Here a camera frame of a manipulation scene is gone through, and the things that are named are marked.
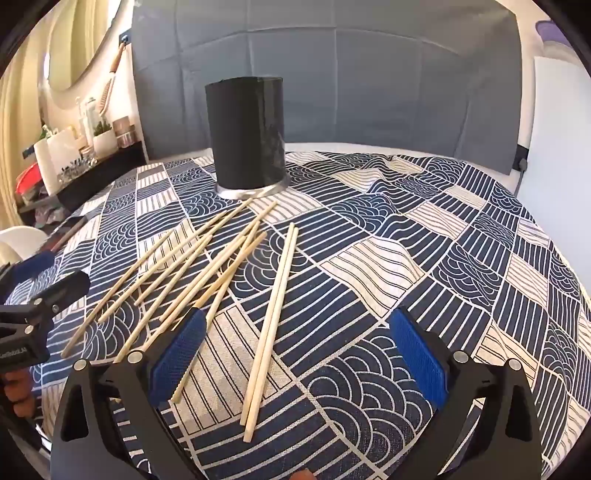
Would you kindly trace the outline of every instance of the screw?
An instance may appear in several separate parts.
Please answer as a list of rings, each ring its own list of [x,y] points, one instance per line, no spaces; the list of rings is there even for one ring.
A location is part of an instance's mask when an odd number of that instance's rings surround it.
[[[144,354],[142,352],[140,352],[139,350],[136,350],[135,352],[131,352],[127,356],[127,361],[130,364],[138,364],[142,361],[143,357],[144,357]]]
[[[466,354],[466,352],[458,350],[457,352],[453,352],[453,359],[459,364],[465,364],[468,362],[470,357]]]
[[[86,364],[88,362],[86,360],[84,360],[83,358],[81,358],[80,360],[77,360],[76,363],[74,364],[74,370],[76,370],[77,372],[79,372],[80,370],[84,370],[86,368]]]
[[[511,360],[509,360],[509,366],[515,370],[516,372],[518,372],[519,370],[521,370],[521,362],[519,360],[516,360],[514,358],[512,358]]]

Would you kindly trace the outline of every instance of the gray fabric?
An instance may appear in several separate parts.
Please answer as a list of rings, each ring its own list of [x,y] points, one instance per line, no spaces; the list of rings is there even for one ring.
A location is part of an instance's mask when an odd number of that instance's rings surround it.
[[[509,173],[521,44],[495,0],[143,0],[134,75],[148,154],[210,146],[204,86],[284,78],[287,142],[351,142]]]

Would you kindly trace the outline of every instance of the blue gripper pad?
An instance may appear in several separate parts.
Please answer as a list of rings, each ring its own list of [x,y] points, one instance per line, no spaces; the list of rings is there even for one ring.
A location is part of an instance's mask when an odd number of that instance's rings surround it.
[[[205,314],[200,309],[192,310],[194,313],[178,326],[181,331],[152,368],[148,400],[153,407],[157,407],[173,396],[174,390],[205,338],[207,333]]]
[[[447,398],[445,372],[411,322],[402,310],[395,309],[388,319],[390,335],[423,396],[441,408]]]
[[[44,270],[53,267],[56,261],[55,253],[45,250],[37,255],[33,255],[31,258],[27,258],[22,262],[14,264],[13,266],[13,279],[15,284],[19,284],[38,276]]]

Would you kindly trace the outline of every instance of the black cup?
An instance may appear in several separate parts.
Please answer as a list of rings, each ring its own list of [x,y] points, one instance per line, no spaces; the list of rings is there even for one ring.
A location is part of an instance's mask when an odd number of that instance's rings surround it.
[[[287,187],[283,79],[222,80],[206,85],[205,94],[218,194],[239,198],[232,191]]]

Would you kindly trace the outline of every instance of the curtain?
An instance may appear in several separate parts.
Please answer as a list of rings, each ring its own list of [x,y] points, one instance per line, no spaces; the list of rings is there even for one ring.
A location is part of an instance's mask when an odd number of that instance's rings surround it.
[[[18,49],[0,79],[0,229],[20,225],[14,190],[17,177],[31,163],[22,151],[41,134],[37,79],[44,52],[40,22]]]

